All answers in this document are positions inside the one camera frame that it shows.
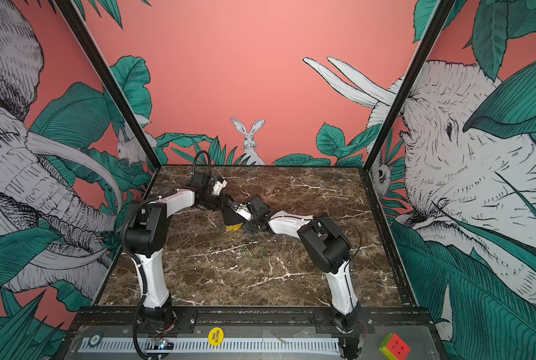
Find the yellow rectangular alarm clock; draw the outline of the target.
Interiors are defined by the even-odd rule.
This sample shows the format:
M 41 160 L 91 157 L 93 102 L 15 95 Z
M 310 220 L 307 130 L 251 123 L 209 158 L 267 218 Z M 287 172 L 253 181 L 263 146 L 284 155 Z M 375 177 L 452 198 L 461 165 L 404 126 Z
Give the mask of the yellow rectangular alarm clock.
M 244 217 L 231 208 L 224 208 L 221 213 L 227 231 L 238 231 L 246 222 Z

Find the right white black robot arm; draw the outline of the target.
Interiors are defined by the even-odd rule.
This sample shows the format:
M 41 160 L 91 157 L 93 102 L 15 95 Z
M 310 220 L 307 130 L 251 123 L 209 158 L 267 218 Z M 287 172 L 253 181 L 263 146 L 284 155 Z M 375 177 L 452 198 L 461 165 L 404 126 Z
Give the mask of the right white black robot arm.
M 298 215 L 272 210 L 258 195 L 244 204 L 233 205 L 232 209 L 251 231 L 270 231 L 299 239 L 313 265 L 326 276 L 336 326 L 344 332 L 355 327 L 361 304 L 350 275 L 351 243 L 331 217 L 325 213 Z

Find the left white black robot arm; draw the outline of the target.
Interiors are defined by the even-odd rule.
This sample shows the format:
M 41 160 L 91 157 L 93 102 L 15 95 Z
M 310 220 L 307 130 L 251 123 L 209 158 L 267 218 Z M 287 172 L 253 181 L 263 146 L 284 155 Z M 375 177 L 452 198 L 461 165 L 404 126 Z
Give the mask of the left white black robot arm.
M 123 250 L 133 260 L 140 285 L 139 314 L 167 324 L 176 319 L 171 296 L 164 280 L 162 249 L 172 215 L 191 207 L 219 211 L 234 199 L 227 193 L 180 188 L 164 196 L 139 202 L 128 213 L 121 232 Z

